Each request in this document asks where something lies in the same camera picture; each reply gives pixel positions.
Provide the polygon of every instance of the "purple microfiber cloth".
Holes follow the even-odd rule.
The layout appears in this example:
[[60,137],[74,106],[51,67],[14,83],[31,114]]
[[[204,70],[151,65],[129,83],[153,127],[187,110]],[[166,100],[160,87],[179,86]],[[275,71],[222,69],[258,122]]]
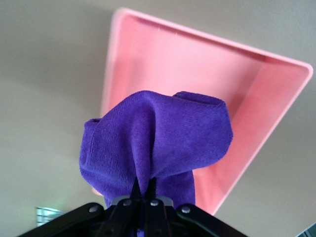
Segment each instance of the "purple microfiber cloth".
[[140,91],[85,123],[80,171],[107,206],[130,194],[135,177],[142,194],[156,177],[158,196],[171,198],[175,207],[195,204],[192,170],[219,161],[232,137],[224,101]]

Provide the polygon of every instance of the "metal bolt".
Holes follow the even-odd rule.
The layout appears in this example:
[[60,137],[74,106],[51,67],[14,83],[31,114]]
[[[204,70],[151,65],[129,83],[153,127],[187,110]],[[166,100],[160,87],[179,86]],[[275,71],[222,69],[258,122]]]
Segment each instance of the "metal bolt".
[[98,210],[98,206],[93,206],[89,209],[89,212],[96,212]]
[[129,206],[132,204],[132,201],[130,199],[127,199],[123,202],[123,206]]
[[189,213],[191,210],[190,210],[190,208],[188,207],[188,206],[184,206],[184,207],[182,207],[181,208],[181,211],[183,212],[183,213]]
[[150,202],[150,206],[158,206],[158,204],[159,204],[158,200],[152,200]]

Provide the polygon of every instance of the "fabric fold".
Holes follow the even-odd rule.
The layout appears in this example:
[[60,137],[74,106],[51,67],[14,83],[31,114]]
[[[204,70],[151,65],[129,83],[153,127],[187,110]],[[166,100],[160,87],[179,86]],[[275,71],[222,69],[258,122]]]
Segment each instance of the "fabric fold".
[[140,91],[85,123],[80,172],[107,206],[130,193],[135,177],[143,194],[156,177],[157,195],[173,199],[175,207],[195,204],[192,170],[219,161],[232,137],[224,101]]

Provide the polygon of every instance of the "pink tray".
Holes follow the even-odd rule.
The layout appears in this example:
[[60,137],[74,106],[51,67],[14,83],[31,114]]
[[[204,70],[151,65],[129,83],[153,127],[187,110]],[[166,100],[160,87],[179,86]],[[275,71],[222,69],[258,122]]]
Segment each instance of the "pink tray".
[[312,74],[309,64],[120,9],[112,19],[101,115],[140,90],[224,100],[232,145],[220,162],[194,170],[197,206],[215,214]]

